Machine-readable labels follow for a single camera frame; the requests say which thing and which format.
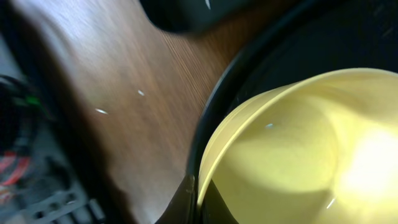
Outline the yellow bowl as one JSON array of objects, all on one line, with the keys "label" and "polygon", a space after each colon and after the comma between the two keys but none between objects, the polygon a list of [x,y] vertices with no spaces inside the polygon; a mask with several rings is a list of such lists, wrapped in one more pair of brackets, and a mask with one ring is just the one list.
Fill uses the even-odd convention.
[{"label": "yellow bowl", "polygon": [[396,223],[397,74],[336,70],[245,101],[206,145],[197,206],[238,223]]}]

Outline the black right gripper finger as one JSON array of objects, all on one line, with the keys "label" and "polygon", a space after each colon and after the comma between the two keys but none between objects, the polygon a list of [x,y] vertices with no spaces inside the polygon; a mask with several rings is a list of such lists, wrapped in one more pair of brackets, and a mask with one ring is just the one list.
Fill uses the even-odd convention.
[{"label": "black right gripper finger", "polygon": [[155,224],[192,224],[196,209],[196,179],[187,174]]}]

